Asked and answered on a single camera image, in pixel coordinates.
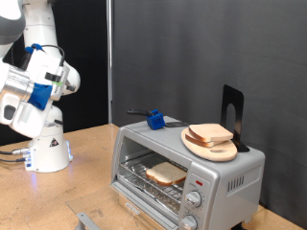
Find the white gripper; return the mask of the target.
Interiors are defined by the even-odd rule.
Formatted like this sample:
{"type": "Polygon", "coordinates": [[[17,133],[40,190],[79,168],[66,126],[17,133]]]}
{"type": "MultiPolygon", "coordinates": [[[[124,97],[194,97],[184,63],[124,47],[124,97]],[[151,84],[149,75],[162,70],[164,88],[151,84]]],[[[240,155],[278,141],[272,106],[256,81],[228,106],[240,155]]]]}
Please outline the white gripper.
{"type": "MultiPolygon", "coordinates": [[[[25,70],[8,63],[0,66],[0,123],[30,138],[40,135],[53,97],[59,98],[63,69],[61,55],[51,49],[34,50],[25,70]]],[[[66,89],[76,91],[69,81],[66,89]]],[[[54,120],[58,125],[63,121],[54,120]]]]}

